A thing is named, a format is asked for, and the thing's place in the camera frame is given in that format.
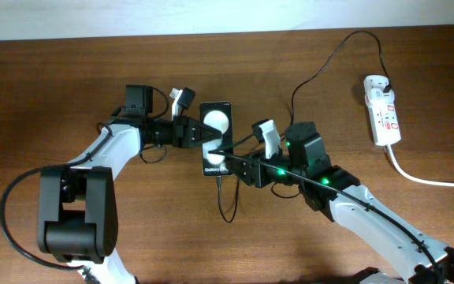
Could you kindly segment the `black Galaxy flip phone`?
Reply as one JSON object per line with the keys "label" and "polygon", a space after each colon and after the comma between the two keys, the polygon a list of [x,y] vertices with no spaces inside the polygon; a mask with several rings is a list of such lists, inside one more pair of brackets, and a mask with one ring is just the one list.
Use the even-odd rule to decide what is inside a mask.
{"label": "black Galaxy flip phone", "polygon": [[233,142],[232,105],[228,101],[205,102],[199,106],[200,121],[219,131],[214,139],[202,145],[203,176],[230,176],[227,169],[226,157],[211,154],[210,151],[228,146]]}

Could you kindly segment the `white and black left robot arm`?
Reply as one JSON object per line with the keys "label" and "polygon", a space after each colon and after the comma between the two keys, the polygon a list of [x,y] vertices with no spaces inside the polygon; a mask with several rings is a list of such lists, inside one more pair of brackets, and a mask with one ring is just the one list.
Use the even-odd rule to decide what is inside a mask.
{"label": "white and black left robot arm", "polygon": [[183,115],[195,92],[174,89],[166,96],[170,120],[153,113],[154,87],[129,84],[126,101],[102,124],[99,137],[65,165],[42,170],[37,242],[88,283],[135,283],[115,249],[118,235],[114,181],[146,145],[194,148],[221,131]]}

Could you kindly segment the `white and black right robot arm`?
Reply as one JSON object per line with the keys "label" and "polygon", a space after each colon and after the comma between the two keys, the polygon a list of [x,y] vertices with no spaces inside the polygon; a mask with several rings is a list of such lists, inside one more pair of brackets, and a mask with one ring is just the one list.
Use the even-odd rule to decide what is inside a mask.
{"label": "white and black right robot arm", "polygon": [[382,204],[360,180],[326,154],[312,122],[285,130],[288,154],[263,150],[228,158],[246,185],[297,185],[307,205],[350,230],[382,256],[406,283],[454,282],[454,248],[415,228]]}

